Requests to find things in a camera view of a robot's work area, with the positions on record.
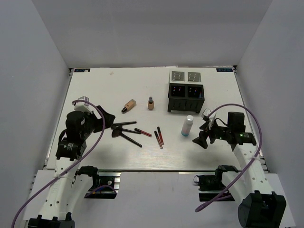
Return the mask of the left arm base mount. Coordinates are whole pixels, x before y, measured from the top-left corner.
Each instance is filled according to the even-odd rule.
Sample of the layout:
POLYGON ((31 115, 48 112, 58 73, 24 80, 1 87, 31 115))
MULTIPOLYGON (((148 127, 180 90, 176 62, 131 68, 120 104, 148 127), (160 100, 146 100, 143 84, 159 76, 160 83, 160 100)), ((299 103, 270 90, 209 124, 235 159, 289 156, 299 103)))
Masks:
POLYGON ((121 173, 101 171, 94 166, 82 166, 77 176, 88 176, 91 187, 85 199, 115 199, 119 190, 121 173))

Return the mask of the square foundation bottle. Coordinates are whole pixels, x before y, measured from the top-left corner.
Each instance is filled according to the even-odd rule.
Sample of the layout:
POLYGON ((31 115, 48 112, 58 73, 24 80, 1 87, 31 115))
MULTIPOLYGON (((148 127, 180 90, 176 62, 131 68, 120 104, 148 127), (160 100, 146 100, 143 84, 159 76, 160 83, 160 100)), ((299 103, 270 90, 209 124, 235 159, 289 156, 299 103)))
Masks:
POLYGON ((121 113, 126 113, 128 111, 130 111, 132 108, 134 108, 136 106, 136 101, 134 99, 131 99, 129 102, 127 102, 124 105, 124 108, 121 110, 121 113))

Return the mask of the white blue pink bottle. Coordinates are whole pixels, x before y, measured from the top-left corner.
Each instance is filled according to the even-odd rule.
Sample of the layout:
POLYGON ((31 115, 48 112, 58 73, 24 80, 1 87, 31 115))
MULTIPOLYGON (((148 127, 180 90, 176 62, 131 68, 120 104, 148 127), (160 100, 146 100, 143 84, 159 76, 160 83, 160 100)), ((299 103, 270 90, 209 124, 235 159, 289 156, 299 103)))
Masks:
POLYGON ((193 126, 193 120, 194 120, 194 117, 192 115, 186 116, 182 129, 181 129, 181 134, 183 136, 188 136, 190 134, 191 128, 193 126))

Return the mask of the black powder brush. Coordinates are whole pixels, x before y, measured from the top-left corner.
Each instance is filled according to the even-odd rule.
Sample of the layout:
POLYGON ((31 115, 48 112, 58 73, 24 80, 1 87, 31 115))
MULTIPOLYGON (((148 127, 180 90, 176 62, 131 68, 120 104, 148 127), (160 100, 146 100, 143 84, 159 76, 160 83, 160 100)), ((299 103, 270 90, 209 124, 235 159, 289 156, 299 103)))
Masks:
POLYGON ((115 125, 111 127, 113 130, 118 130, 121 132, 128 132, 128 133, 135 133, 135 134, 141 134, 139 131, 133 131, 133 130, 129 130, 129 129, 125 129, 123 128, 121 125, 115 125))

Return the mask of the dark red lip gloss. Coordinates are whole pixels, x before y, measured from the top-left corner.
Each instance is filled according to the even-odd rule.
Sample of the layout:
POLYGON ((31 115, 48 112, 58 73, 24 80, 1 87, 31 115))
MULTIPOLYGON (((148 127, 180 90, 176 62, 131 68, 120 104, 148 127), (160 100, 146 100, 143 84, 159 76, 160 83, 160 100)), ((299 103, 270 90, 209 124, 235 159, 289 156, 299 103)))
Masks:
POLYGON ((160 141, 160 138, 159 138, 159 135, 158 135, 157 131, 154 131, 154 134, 155 134, 155 137, 157 139, 157 142, 158 142, 158 145, 159 145, 160 149, 163 149, 163 146, 162 146, 162 143, 160 141))

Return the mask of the red lip gloss tube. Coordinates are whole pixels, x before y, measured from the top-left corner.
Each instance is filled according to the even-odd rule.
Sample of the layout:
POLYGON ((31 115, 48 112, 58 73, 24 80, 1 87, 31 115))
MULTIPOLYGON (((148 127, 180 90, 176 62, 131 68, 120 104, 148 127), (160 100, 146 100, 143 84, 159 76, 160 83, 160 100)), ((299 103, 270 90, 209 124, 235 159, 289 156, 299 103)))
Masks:
POLYGON ((143 131, 143 130, 141 130, 141 129, 135 128, 134 130, 135 130, 136 132, 139 132, 140 134, 146 135, 146 136, 148 136, 148 137, 152 137, 152 134, 150 134, 150 133, 148 133, 148 132, 146 132, 146 131, 143 131))

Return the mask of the fan makeup brush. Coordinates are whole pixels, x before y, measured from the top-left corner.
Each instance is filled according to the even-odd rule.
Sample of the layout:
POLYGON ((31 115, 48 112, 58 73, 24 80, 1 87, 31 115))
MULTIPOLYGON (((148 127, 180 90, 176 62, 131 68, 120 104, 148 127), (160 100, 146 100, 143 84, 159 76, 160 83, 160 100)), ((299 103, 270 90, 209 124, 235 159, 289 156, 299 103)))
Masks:
POLYGON ((135 144, 136 146, 142 148, 142 145, 138 142, 136 142, 135 140, 133 140, 132 138, 128 137, 127 135, 125 135, 121 130, 118 130, 118 129, 114 129, 112 131, 112 137, 113 138, 116 138, 116 137, 123 137, 124 139, 126 139, 127 141, 135 144))

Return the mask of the orange red lip gloss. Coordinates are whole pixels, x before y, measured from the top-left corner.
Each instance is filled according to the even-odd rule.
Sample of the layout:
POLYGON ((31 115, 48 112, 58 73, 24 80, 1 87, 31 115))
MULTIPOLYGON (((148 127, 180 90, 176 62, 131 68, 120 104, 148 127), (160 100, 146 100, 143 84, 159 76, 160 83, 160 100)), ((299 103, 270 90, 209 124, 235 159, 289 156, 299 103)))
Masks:
POLYGON ((158 135, 161 141, 161 144, 164 145, 164 141, 163 141, 163 137, 162 137, 162 133, 161 133, 161 129, 159 126, 157 126, 157 131, 158 131, 158 135))

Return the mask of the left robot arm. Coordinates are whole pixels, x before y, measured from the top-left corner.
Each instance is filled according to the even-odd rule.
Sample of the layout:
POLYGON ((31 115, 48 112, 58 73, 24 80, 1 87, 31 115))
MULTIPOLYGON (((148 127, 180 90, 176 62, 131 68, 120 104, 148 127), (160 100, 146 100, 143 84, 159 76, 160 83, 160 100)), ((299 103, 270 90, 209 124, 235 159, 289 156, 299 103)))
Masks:
POLYGON ((80 166, 86 155, 86 140, 92 133, 104 132, 114 123, 115 116, 101 106, 97 118, 87 106, 76 104, 67 114, 66 128, 59 136, 54 178, 48 194, 36 218, 28 222, 29 228, 73 228, 72 215, 89 189, 100 185, 100 177, 94 166, 80 166))

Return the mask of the round foundation bottle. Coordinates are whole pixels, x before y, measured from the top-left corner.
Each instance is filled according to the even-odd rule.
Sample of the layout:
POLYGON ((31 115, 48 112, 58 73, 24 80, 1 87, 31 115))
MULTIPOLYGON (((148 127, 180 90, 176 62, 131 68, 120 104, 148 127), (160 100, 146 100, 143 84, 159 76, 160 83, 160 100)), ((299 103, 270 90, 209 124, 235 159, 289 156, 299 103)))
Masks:
POLYGON ((153 110, 154 109, 154 100, 153 100, 153 98, 151 96, 149 97, 147 105, 148 105, 148 109, 149 110, 153 110))

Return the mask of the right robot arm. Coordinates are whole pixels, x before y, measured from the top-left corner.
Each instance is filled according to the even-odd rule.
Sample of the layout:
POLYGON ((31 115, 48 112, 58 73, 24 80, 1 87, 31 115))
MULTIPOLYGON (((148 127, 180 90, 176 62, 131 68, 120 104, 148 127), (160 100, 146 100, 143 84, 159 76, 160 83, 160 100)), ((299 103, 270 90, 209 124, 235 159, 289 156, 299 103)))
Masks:
POLYGON ((203 119, 205 123, 193 142, 206 149, 216 140, 226 141, 240 169, 220 165, 214 175, 196 175, 193 181, 199 186, 200 201, 234 200, 241 227, 278 228, 287 202, 283 195, 275 193, 265 176, 256 140, 252 133, 245 131, 245 115, 229 112, 228 122, 223 126, 217 124, 210 110, 204 112, 203 119))

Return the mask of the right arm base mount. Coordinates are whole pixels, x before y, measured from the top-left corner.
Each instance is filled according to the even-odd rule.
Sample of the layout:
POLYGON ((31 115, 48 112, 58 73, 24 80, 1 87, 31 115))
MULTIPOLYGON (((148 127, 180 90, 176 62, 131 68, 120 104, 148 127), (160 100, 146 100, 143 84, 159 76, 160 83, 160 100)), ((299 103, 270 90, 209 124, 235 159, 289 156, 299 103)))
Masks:
POLYGON ((195 175, 193 182, 199 187, 200 202, 207 202, 220 193, 226 186, 222 183, 222 176, 225 172, 239 173, 236 167, 220 165, 213 175, 195 175))

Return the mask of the long black makeup brush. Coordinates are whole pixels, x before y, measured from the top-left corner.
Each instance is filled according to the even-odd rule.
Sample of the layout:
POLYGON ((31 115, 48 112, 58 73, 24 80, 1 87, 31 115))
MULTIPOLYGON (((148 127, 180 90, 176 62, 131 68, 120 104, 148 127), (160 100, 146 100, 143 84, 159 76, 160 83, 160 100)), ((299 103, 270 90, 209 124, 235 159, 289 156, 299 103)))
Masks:
POLYGON ((131 125, 131 124, 136 124, 136 121, 131 121, 131 122, 122 122, 122 123, 114 123, 111 125, 112 129, 117 129, 119 127, 125 126, 125 125, 131 125))

